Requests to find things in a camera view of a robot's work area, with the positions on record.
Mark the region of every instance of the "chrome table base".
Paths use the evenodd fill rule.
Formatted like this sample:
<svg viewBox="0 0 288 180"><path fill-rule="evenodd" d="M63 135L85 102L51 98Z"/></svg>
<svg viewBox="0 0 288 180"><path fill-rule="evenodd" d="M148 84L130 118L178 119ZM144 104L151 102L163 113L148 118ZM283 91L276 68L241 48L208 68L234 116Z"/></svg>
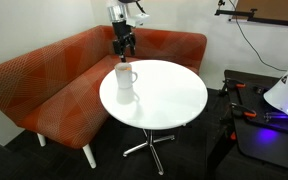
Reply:
<svg viewBox="0 0 288 180"><path fill-rule="evenodd" d="M170 136L165 136L165 137L153 140L153 130L148 130L148 134L146 134L146 131L144 129L143 129L143 131L144 131L144 134L145 134L145 136L147 138L147 141L145 143L142 143L140 145L137 145L137 146L125 151L123 153L123 156L126 157L128 154L130 154L130 153L132 153L132 152L134 152L136 150L142 149L143 147L146 147L146 146L150 146L150 149L152 151L155 163L156 163L157 168L158 168L158 173L160 175L163 175L164 174L164 170L163 170L162 164L161 164L161 162L160 162L160 160L159 160L159 158L157 156L157 153L155 151L153 143L158 143L158 142L165 141L165 140L174 140L175 137L174 137L174 135L170 135Z"/></svg>

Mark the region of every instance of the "black cable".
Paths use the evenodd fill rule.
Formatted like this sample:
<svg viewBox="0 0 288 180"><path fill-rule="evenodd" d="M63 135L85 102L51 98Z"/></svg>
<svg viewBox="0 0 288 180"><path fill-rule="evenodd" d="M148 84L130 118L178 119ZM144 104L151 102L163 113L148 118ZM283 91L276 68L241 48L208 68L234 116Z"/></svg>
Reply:
<svg viewBox="0 0 288 180"><path fill-rule="evenodd" d="M234 11L236 11L236 7L235 7L234 3L233 3L231 0L229 0L229 1L230 1L230 3L232 4L232 6L234 7ZM276 68L276 67L274 67L274 66L272 66L272 65L269 65L269 64L265 63L265 62L262 60L260 54L257 52L257 50L253 47L253 45L252 45L252 44L248 41L248 39L245 37L245 34L244 34L244 32L243 32L240 24L238 23L237 16L235 16L235 21L236 21L236 24L237 24L238 28L240 29L240 31L241 31L244 39L245 39L246 42L251 46L251 48L252 48L252 49L254 50L254 52L257 54L257 57L259 58L259 60L260 60L264 65L266 65L266 66L268 66L268 67L271 67L271 68L273 68L273 69L275 69L275 70L278 70L278 71L287 71L287 70L279 69L279 68Z"/></svg>
<svg viewBox="0 0 288 180"><path fill-rule="evenodd" d="M138 1L136 1L136 5L141 10L142 13L146 14L143 7L141 7L141 5L138 3Z"/></svg>

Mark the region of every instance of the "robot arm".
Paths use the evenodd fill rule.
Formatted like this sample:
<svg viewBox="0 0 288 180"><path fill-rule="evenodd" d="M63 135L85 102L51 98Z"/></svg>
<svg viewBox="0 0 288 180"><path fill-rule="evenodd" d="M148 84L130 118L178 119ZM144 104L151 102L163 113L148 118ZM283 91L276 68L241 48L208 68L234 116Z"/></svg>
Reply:
<svg viewBox="0 0 288 180"><path fill-rule="evenodd" d="M112 22L114 33L117 39L113 41L115 54L119 55L122 62L126 62L125 50L130 47L131 54L135 54L135 35L132 27L142 25L149 17L138 5L139 0L108 0L107 9ZM128 3L136 2L142 13L136 16L130 16Z"/></svg>

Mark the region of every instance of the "corner sofa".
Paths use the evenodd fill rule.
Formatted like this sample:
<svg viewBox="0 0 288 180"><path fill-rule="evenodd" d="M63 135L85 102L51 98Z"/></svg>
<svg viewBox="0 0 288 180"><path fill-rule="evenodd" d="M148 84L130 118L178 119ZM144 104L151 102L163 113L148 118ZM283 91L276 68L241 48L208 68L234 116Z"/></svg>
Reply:
<svg viewBox="0 0 288 180"><path fill-rule="evenodd" d="M134 29L135 56L128 62L159 59L198 74L206 37L198 33ZM66 146L83 148L92 168L89 143L107 117L100 84L116 63L111 26L97 26L0 64L0 110L17 126Z"/></svg>

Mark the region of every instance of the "white round table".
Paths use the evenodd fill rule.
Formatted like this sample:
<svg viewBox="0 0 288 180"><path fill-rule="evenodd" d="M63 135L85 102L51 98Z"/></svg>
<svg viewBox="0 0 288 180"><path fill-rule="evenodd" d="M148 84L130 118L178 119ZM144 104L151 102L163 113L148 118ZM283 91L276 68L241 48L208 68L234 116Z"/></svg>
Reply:
<svg viewBox="0 0 288 180"><path fill-rule="evenodd" d="M162 175L163 168L153 143L174 139L174 136L153 140L152 130L178 127L195 119L206 105L207 89L194 72L175 63L140 60L131 64L138 74L133 87L119 89L113 70L102 81L100 99L117 120L148 130L147 141L123 155L149 145Z"/></svg>

